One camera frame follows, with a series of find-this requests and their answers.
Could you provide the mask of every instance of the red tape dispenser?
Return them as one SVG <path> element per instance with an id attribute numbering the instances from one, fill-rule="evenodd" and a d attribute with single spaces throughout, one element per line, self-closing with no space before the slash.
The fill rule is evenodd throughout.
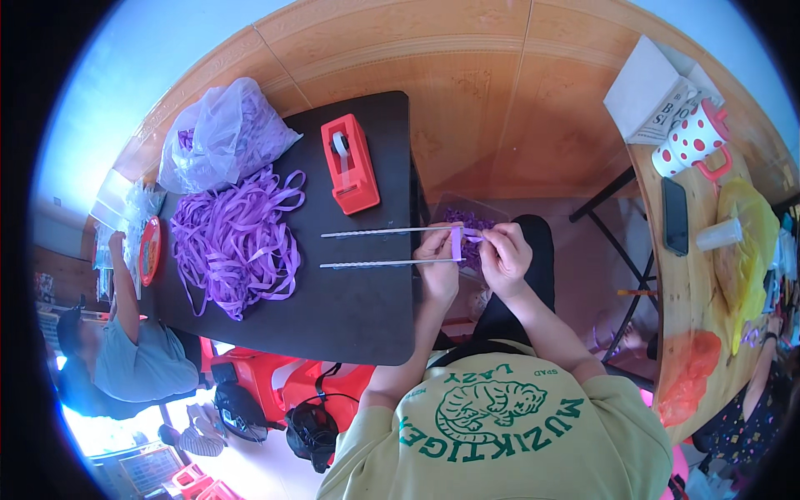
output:
<path id="1" fill-rule="evenodd" d="M 346 114 L 323 125 L 322 143 L 334 182 L 334 199 L 345 215 L 379 204 L 370 152 L 355 116 Z"/>

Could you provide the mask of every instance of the green tiger print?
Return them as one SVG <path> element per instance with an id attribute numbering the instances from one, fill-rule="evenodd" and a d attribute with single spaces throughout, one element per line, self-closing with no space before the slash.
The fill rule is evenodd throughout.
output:
<path id="1" fill-rule="evenodd" d="M 483 431 L 484 418 L 500 427 L 510 427 L 515 417 L 536 413 L 546 390 L 519 382 L 477 382 L 448 390 L 436 409 L 436 427 L 450 439 L 486 443 L 498 436 Z"/>

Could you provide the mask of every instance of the white mug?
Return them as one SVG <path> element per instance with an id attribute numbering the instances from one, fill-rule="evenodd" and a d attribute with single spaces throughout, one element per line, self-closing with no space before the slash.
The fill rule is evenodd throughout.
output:
<path id="1" fill-rule="evenodd" d="M 653 151 L 653 166 L 662 177 L 672 177 L 691 166 L 696 166 L 712 182 L 730 170 L 733 160 L 725 143 L 730 131 L 723 120 L 725 110 L 718 110 L 710 99 L 700 101 L 686 119 L 670 130 L 669 137 Z M 712 171 L 704 160 L 716 150 L 725 155 L 725 165 Z"/>

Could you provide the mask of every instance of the plastic cup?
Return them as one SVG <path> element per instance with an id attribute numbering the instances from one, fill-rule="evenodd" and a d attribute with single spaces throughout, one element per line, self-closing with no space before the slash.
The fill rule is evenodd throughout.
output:
<path id="1" fill-rule="evenodd" d="M 738 218 L 728 219 L 719 224 L 707 227 L 700 231 L 695 239 L 702 252 L 719 248 L 720 246 L 733 245 L 744 240 L 742 224 Z"/>

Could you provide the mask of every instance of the tape roll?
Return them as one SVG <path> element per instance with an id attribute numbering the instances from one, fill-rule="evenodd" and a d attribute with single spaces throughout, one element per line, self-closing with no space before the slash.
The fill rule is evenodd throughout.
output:
<path id="1" fill-rule="evenodd" d="M 342 184 L 344 187 L 347 187 L 347 185 L 350 184 L 350 175 L 348 173 L 350 167 L 347 161 L 350 153 L 347 151 L 347 147 L 345 146 L 346 138 L 342 132 L 334 132 L 333 140 L 334 149 L 336 149 L 336 153 L 339 155 L 339 159 L 341 160 L 339 166 L 340 171 L 342 172 Z"/>

